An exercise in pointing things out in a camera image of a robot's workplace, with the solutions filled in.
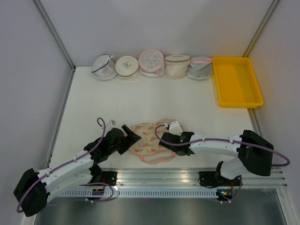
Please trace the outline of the floral mesh laundry bag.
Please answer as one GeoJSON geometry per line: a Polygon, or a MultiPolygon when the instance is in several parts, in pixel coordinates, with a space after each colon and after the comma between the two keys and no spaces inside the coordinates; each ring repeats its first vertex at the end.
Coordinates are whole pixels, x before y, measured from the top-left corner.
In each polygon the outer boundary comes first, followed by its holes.
{"type": "Polygon", "coordinates": [[[155,136],[154,129],[162,124],[170,124],[174,119],[162,119],[154,123],[138,123],[132,125],[130,130],[141,139],[133,144],[129,151],[138,156],[139,159],[149,165],[156,165],[158,163],[165,163],[172,161],[176,154],[159,145],[159,140],[155,136]]]}

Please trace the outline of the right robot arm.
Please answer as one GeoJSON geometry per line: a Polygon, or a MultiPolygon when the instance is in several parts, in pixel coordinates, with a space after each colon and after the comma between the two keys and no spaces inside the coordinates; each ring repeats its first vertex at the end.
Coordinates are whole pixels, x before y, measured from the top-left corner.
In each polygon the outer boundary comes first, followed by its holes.
{"type": "Polygon", "coordinates": [[[262,177],[271,174],[273,145],[251,130],[228,137],[209,137],[194,132],[182,132],[180,135],[165,132],[159,145],[178,156],[202,153],[231,156],[231,160],[218,163],[212,175],[212,184],[206,184],[203,178],[200,179],[203,187],[229,186],[247,173],[262,177]]]}

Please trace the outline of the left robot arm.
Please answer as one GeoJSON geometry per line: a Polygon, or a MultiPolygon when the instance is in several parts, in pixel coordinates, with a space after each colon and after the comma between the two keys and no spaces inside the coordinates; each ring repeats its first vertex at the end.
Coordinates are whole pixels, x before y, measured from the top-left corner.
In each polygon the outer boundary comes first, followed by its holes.
{"type": "Polygon", "coordinates": [[[26,170],[13,191],[18,201],[16,211],[31,217],[39,213],[52,199],[77,186],[96,186],[103,180],[99,164],[113,153],[125,153],[141,137],[126,125],[102,128],[102,135],[87,144],[82,151],[57,166],[35,171],[26,170]]]}

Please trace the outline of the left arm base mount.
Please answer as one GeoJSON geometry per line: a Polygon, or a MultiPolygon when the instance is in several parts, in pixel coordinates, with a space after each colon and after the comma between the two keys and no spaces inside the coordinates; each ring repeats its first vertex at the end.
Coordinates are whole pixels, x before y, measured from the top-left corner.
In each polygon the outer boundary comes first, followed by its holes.
{"type": "Polygon", "coordinates": [[[117,172],[116,171],[101,171],[96,175],[93,175],[90,183],[106,183],[110,186],[115,186],[117,182],[117,172]]]}

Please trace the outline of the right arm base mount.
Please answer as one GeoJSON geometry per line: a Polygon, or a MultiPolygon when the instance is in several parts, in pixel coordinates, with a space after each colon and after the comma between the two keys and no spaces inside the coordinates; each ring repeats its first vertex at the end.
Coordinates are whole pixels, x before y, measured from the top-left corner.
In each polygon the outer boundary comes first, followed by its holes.
{"type": "Polygon", "coordinates": [[[202,171],[199,172],[198,183],[201,187],[205,188],[217,188],[220,186],[225,186],[226,183],[222,179],[220,172],[213,171],[202,171]]]}

